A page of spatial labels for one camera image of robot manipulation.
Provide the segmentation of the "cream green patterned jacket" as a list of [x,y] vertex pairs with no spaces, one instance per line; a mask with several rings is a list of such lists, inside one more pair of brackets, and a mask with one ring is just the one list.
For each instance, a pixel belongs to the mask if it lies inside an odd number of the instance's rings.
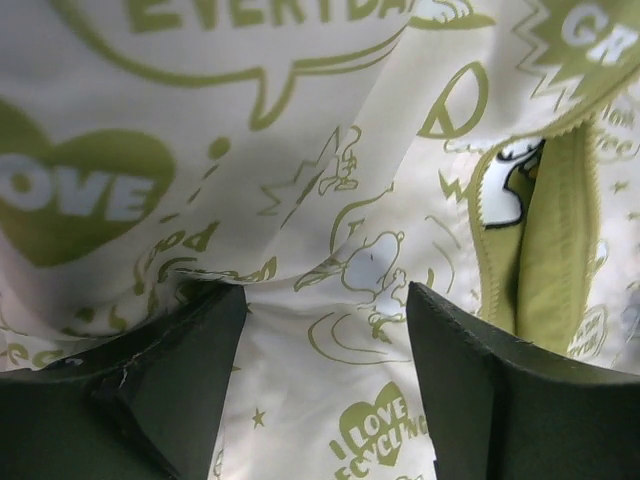
[[1,369],[212,283],[208,479],[431,479],[411,283],[639,370],[635,1],[5,1]]

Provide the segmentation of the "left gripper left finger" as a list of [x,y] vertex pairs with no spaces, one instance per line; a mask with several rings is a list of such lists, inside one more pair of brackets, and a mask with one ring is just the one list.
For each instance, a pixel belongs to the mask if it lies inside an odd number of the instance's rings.
[[1,376],[5,479],[204,479],[246,319],[244,290],[192,303],[95,349]]

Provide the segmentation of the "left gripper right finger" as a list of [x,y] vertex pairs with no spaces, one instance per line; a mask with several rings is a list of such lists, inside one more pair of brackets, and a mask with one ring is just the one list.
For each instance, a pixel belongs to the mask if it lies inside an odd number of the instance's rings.
[[635,479],[639,379],[521,340],[420,283],[407,325],[440,479]]

